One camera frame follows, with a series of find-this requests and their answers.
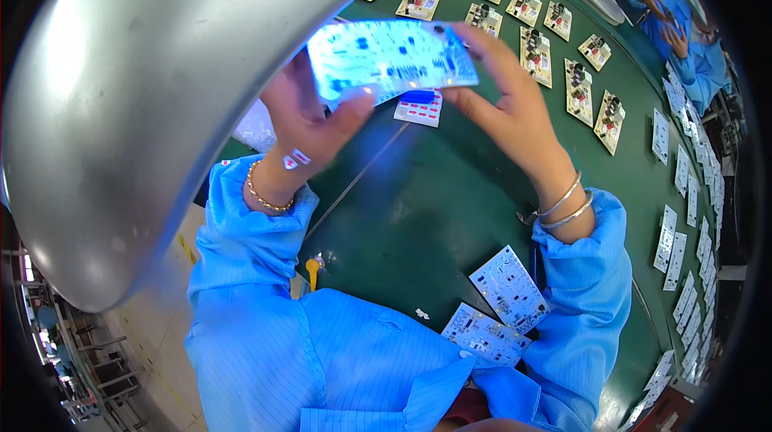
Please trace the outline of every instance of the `yellow clip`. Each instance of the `yellow clip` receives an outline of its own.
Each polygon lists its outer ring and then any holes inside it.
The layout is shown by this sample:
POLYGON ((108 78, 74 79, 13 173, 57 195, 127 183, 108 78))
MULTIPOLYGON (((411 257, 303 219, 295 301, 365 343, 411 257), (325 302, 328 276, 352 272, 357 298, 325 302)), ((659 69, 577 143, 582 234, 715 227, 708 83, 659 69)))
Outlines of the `yellow clip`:
POLYGON ((306 261, 306 271, 311 281, 312 292, 316 291, 316 276, 319 274, 319 268, 321 268, 321 264, 315 258, 308 258, 308 261, 306 261))

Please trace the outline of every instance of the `silver bangle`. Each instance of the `silver bangle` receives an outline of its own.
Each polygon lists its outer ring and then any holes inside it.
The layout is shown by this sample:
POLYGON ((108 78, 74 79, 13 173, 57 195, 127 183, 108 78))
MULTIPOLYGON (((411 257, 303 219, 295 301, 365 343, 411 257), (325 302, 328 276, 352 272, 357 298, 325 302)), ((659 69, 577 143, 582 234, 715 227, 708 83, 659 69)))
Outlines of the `silver bangle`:
POLYGON ((549 214, 550 214, 552 211, 555 211, 555 210, 557 209, 557 207, 558 207, 558 206, 562 205, 562 204, 565 202, 565 200, 566 200, 566 199, 568 199, 568 197, 569 197, 569 196, 571 196, 571 193, 573 193, 573 192, 574 192, 574 189, 576 189, 576 188, 577 188, 577 186, 579 185, 579 180, 581 180, 581 171, 578 171, 578 172, 577 172, 577 178, 576 178, 576 180, 574 181, 574 184, 571 186, 571 189, 569 189, 569 190, 568 190, 568 192, 567 192, 566 194, 564 194, 564 195, 563 195, 563 197, 561 198, 561 200, 560 200, 560 201, 558 201, 558 202, 557 202, 557 203, 556 203, 556 204, 555 204, 553 207, 551 207, 551 208, 550 208, 548 211, 546 211, 546 212, 544 212, 544 213, 539 213, 539 212, 537 211, 537 212, 536 212, 536 215, 537 215, 538 217, 542 217, 542 216, 546 216, 546 215, 549 215, 549 214))
POLYGON ((592 193, 592 190, 585 189, 584 193, 588 196, 587 201, 585 201, 582 207, 580 207, 573 215, 566 216, 560 221, 558 221, 557 223, 552 223, 551 225, 542 224, 541 227, 544 229, 552 229, 553 227, 563 226, 566 223, 572 222, 579 215, 584 213, 587 210, 587 208, 592 204, 592 200, 594 198, 594 194, 592 193))

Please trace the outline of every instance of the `coworker in blue coat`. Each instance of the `coworker in blue coat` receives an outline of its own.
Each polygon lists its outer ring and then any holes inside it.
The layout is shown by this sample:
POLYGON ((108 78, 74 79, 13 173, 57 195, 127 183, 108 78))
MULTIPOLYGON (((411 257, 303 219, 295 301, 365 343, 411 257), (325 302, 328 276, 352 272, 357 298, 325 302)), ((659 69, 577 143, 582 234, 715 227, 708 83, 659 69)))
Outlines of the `coworker in blue coat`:
POLYGON ((648 7, 651 10, 641 28, 654 42, 662 58, 670 61, 686 95, 703 116, 710 101, 728 82, 727 61, 710 15, 706 14, 707 25, 698 18, 692 18, 692 9, 686 0, 627 1, 633 7, 648 7), (665 9, 672 12, 677 28, 674 23, 668 22, 665 9))
POLYGON ((261 95, 276 145, 264 156, 217 164, 210 176, 185 340, 209 430, 592 428, 630 311, 624 208, 597 189, 586 207, 581 183, 570 190, 577 172, 538 84, 512 50, 464 24, 454 29, 502 97, 494 106, 453 88, 442 91, 446 101, 523 168, 543 210, 556 206, 534 225, 552 312, 525 352, 529 372, 471 355, 406 315, 333 289, 290 298, 319 202, 305 182, 373 111, 372 96, 362 95, 324 119, 301 52, 261 95), (283 157, 294 149, 311 161, 287 170, 283 157))

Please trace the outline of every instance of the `green workbench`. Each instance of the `green workbench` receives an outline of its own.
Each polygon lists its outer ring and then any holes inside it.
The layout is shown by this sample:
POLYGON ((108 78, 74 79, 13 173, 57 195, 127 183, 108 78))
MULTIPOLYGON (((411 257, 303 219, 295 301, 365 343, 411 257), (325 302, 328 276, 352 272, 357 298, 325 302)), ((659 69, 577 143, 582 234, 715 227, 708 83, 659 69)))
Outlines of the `green workbench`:
MULTIPOLYGON (((395 18, 401 0, 357 0, 341 16, 348 20, 395 18)), ((565 42, 542 22, 550 0, 542 0, 536 29, 551 43, 553 89, 541 87, 558 139, 582 171, 582 183, 608 190, 628 213, 625 247, 632 260, 634 285, 630 318, 622 331, 619 355, 601 400, 598 426, 617 427, 628 408, 643 397, 642 388, 662 352, 675 348, 676 362, 684 350, 671 316, 682 281, 675 292, 662 292, 665 276, 651 264, 659 239, 664 205, 679 214, 677 231, 688 235, 682 277, 690 270, 696 281, 695 250, 699 230, 686 225, 686 200, 675 188, 678 146, 694 152, 673 123, 669 166, 651 152, 654 108, 670 119, 661 88, 664 69, 653 46, 639 29, 612 27, 579 0, 554 0, 573 12, 571 41, 565 42), (588 64, 577 47, 589 35, 603 37, 612 57, 593 75, 594 116, 608 89, 622 101, 626 118, 616 156, 611 156, 592 129, 566 112, 563 58, 588 64)), ((463 20, 471 3, 485 0, 440 0, 435 21, 463 20)), ((504 12, 509 0, 492 5, 503 16, 500 38, 518 50, 523 24, 504 12)), ((482 68, 477 92, 492 102, 499 93, 482 68)), ((415 316, 441 331, 463 301, 486 312, 488 307, 467 276, 506 244, 528 265, 530 229, 516 212, 530 212, 536 194, 524 173, 504 156, 468 119, 446 104, 438 129, 393 119, 395 101, 376 109, 371 121, 340 152, 310 186, 320 197, 297 270, 317 253, 326 261, 320 287, 331 287, 415 316)), ((233 144, 223 158, 243 154, 233 144)), ((697 221, 713 213, 701 190, 697 221)), ((695 284, 701 290, 700 283, 695 284)))

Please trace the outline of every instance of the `woman's right hand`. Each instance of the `woman's right hand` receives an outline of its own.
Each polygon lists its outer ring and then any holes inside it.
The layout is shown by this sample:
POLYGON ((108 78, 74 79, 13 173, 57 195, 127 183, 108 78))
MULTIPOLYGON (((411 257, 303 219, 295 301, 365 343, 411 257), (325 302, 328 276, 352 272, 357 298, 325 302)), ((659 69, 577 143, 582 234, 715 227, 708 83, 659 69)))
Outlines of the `woman's right hand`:
POLYGON ((659 18, 662 22, 665 21, 665 14, 662 13, 659 5, 657 5, 657 2, 664 8, 665 4, 662 3, 662 0, 638 0, 639 2, 646 4, 647 7, 649 7, 649 10, 651 10, 651 13, 654 14, 656 18, 659 18))
MULTIPOLYGON (((452 28, 469 45, 469 51, 482 60, 502 96, 494 106, 468 87, 449 87, 441 90, 443 98, 480 126, 528 175, 539 195, 541 209, 552 208, 574 184, 577 174, 568 153, 557 141, 539 84, 503 41, 464 23, 454 23, 452 28)), ((580 183, 563 204, 543 218, 543 223, 571 215, 584 201, 580 183)), ((552 231, 561 241, 573 243, 589 236, 594 225, 589 208, 571 223, 552 231)))

